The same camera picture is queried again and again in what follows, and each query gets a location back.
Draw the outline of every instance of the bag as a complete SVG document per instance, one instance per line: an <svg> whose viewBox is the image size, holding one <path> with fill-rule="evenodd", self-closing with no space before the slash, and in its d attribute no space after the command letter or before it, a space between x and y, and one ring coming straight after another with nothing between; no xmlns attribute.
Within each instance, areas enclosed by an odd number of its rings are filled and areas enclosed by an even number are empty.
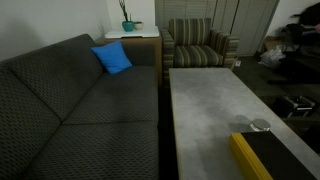
<svg viewBox="0 0 320 180"><path fill-rule="evenodd" d="M286 55L282 54L281 49L277 48L277 50L269 50L263 53L261 56L261 61L259 64L265 65L271 69L276 69L280 65L280 59L285 58Z"/></svg>

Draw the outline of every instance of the vase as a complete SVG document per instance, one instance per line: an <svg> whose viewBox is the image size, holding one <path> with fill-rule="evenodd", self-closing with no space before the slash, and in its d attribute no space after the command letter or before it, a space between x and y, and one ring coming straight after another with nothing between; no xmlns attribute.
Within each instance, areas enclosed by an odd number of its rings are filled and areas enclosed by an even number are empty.
<svg viewBox="0 0 320 180"><path fill-rule="evenodd" d="M126 31L126 32L133 31L134 22L132 22L132 21L123 21L122 22L122 27L123 27L124 31Z"/></svg>

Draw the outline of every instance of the coffee table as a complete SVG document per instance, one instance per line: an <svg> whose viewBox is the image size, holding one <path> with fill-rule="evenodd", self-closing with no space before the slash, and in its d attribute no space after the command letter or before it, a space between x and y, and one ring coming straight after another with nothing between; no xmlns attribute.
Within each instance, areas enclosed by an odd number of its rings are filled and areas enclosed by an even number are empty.
<svg viewBox="0 0 320 180"><path fill-rule="evenodd" d="M170 69L180 179L243 179L228 144L264 119L280 141L320 179L320 157L229 69Z"/></svg>

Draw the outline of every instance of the yellow object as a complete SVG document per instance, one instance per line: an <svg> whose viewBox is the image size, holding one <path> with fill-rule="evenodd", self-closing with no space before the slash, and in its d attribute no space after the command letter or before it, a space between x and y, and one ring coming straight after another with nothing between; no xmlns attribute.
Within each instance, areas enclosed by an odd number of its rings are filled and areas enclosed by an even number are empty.
<svg viewBox="0 0 320 180"><path fill-rule="evenodd" d="M229 144L246 179L273 179L241 133L231 134Z"/></svg>

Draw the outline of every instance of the chair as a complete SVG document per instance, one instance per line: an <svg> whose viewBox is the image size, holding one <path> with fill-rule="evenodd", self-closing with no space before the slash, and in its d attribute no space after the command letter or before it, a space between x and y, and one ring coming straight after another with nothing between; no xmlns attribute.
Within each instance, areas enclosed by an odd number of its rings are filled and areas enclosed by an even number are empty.
<svg viewBox="0 0 320 180"><path fill-rule="evenodd" d="M169 85L169 68L228 67L233 69L239 39L211 30L211 19L171 19L162 30L163 80Z"/></svg>

